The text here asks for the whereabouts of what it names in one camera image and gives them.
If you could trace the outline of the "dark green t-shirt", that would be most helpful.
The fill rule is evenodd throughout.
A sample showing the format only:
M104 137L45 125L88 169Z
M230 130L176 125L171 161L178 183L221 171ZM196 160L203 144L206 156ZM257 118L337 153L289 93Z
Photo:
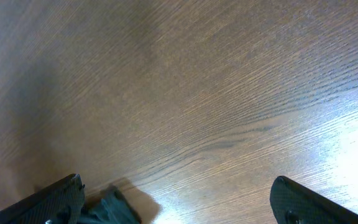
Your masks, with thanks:
M80 224L140 224L139 214L114 185L87 200L77 220Z

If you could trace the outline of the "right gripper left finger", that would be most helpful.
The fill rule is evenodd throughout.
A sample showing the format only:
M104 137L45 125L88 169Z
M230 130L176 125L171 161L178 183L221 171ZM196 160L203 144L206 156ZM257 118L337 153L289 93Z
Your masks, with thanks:
M85 186L70 174L0 211L0 224L76 223L85 204Z

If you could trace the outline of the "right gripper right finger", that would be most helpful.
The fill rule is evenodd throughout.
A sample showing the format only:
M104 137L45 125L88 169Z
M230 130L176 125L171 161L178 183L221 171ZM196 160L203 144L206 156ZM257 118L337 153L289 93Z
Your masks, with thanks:
M270 206L278 224L358 224L358 214L283 175L272 184Z

